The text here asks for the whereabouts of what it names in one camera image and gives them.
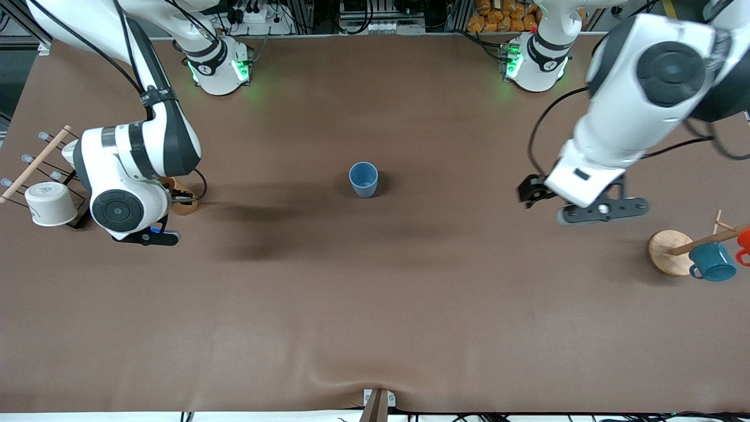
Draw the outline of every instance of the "green led light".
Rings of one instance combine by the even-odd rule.
[[[193,80],[195,81],[195,83],[198,83],[198,76],[195,75],[195,69],[193,68],[193,64],[190,62],[187,62],[187,63],[188,63],[187,66],[190,68],[190,72],[193,74]]]
[[[507,77],[516,77],[518,75],[518,69],[521,67],[521,63],[524,62],[524,55],[521,53],[516,54],[515,58],[508,63],[508,71],[505,73]]]
[[[235,73],[240,80],[248,79],[248,66],[244,62],[236,62],[232,60],[232,66],[234,67]]]

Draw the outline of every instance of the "wooden dowel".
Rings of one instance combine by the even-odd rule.
[[[21,184],[23,184],[26,179],[31,176],[32,173],[34,173],[34,170],[39,167],[39,164],[42,164],[42,161],[44,161],[44,159],[47,158],[47,156],[58,146],[58,144],[60,144],[60,142],[69,133],[68,131],[71,129],[72,128],[68,125],[65,125],[65,127],[63,127],[63,129],[47,144],[47,146],[42,149],[42,152],[37,155],[37,158],[34,158],[34,161],[32,161],[31,164],[29,164],[28,167],[23,171],[23,173],[18,176],[16,181],[13,182],[13,184],[10,185],[8,189],[5,189],[5,192],[3,192],[2,196],[0,196],[0,203],[5,203],[5,201],[8,200],[11,195],[21,187]]]
[[[735,231],[722,231],[721,233],[712,234],[711,236],[706,236],[703,239],[696,240],[692,243],[688,243],[687,245],[677,246],[676,248],[670,249],[667,253],[669,255],[674,256],[680,256],[683,254],[686,254],[693,250],[695,246],[703,245],[704,243],[711,243],[711,242],[717,242],[721,243],[729,239],[734,239],[735,237],[738,237],[740,233],[742,233],[744,230],[750,228],[750,224],[747,225],[741,225],[736,226],[734,229]]]
[[[732,226],[730,226],[730,225],[726,225],[726,224],[724,224],[724,223],[722,223],[722,222],[719,222],[719,221],[717,221],[717,222],[716,222],[716,225],[718,225],[718,226],[722,226],[723,228],[725,228],[725,229],[727,229],[727,230],[731,230],[731,231],[737,231],[737,229],[736,229],[736,228],[734,228],[734,227],[732,227]]]
[[[716,211],[716,218],[713,219],[713,232],[711,234],[716,234],[717,231],[719,231],[719,220],[722,219],[722,211]]]

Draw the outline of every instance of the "blue cup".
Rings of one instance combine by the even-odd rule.
[[[737,274],[727,247],[721,243],[704,243],[696,246],[688,255],[695,262],[690,267],[690,275],[699,280],[725,282]]]
[[[349,181],[360,197],[371,197],[377,189],[377,169],[366,161],[360,161],[349,169]]]

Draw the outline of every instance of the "brown tablecloth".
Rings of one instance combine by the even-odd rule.
[[[562,227],[561,200],[516,200],[530,129],[583,85],[595,41],[532,94],[458,36],[274,39],[252,86],[226,97],[195,88],[158,43],[208,196],[170,219],[173,248],[0,207],[0,409],[346,408],[387,387],[410,411],[750,410],[749,271],[673,279],[644,256],[656,231],[709,234],[718,208],[746,223],[747,163],[703,144],[637,164],[629,193],[652,210],[628,222]],[[544,122],[547,168],[586,102]],[[104,60],[55,44],[31,71],[0,176],[41,150],[39,131],[142,118]],[[741,116],[718,129],[750,147]],[[346,178],[361,160],[382,172],[369,200]]]

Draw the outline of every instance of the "plastic cup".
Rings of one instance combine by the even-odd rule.
[[[349,169],[349,181],[360,197],[371,197],[377,189],[377,169],[371,163],[360,161]]]
[[[31,220],[37,225],[53,227],[67,224],[78,215],[66,185],[42,182],[31,185],[24,193]]]

